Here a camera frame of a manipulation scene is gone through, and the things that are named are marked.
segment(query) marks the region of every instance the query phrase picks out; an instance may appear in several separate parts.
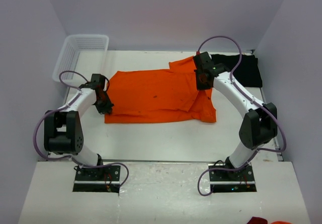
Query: laundry basket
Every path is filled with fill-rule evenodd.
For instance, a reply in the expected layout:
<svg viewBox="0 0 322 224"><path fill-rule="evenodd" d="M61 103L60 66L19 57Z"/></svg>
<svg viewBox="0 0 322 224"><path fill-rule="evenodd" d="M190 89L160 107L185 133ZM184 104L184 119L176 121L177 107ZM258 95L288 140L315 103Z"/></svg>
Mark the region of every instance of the laundry basket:
<svg viewBox="0 0 322 224"><path fill-rule="evenodd" d="M59 82L59 74L64 70L73 70L88 80L93 73L102 73L106 58L109 37L99 34L69 35L60 51L52 78ZM85 81L74 73L62 75L64 82L79 86Z"/></svg>

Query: orange cloth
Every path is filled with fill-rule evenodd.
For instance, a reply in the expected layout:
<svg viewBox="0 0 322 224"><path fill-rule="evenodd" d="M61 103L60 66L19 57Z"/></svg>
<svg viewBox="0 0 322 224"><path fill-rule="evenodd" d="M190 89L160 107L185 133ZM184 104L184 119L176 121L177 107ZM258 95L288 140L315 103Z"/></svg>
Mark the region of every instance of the orange cloth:
<svg viewBox="0 0 322 224"><path fill-rule="evenodd" d="M116 72L108 90L113 112L105 115L105 123L216 122L211 90L196 89L192 57L169 65L170 69Z"/></svg>

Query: gray wall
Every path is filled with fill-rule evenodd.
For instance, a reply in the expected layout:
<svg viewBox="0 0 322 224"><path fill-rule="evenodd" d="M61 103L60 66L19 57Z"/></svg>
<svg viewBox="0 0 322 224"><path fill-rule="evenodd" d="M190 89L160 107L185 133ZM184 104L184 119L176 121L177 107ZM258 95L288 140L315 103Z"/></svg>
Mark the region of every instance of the gray wall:
<svg viewBox="0 0 322 224"><path fill-rule="evenodd" d="M0 15L0 223L7 224L18 222L36 165L33 128L63 100L51 74L66 34L49 0L0 0Z"/></svg>
<svg viewBox="0 0 322 224"><path fill-rule="evenodd" d="M254 49L283 0L51 0L67 34L102 33L110 49L196 50L212 35ZM235 51L226 40L205 49Z"/></svg>
<svg viewBox="0 0 322 224"><path fill-rule="evenodd" d="M322 0L285 0L256 56L312 223L322 222Z"/></svg>

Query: black fabric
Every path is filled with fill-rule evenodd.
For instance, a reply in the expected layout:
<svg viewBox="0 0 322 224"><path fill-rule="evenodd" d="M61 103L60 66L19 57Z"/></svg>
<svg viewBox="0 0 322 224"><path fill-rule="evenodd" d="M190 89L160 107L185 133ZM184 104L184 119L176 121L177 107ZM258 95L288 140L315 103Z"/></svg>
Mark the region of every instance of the black fabric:
<svg viewBox="0 0 322 224"><path fill-rule="evenodd" d="M223 63L230 70L237 64L239 55L212 54L211 59L214 63ZM263 82L258 69L258 59L254 55L243 55L241 63L233 73L244 87L262 87Z"/></svg>

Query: plastic basket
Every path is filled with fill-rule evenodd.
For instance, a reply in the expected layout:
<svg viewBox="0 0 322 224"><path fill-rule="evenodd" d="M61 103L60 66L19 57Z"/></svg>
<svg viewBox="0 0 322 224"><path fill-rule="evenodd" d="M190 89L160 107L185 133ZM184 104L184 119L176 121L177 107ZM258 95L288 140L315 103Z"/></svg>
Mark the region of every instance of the plastic basket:
<svg viewBox="0 0 322 224"><path fill-rule="evenodd" d="M83 74L88 80L93 73L103 73L109 37L99 34L69 35L60 51L52 78L59 82L59 74L73 70ZM85 81L73 73L62 75L64 82L79 86Z"/></svg>

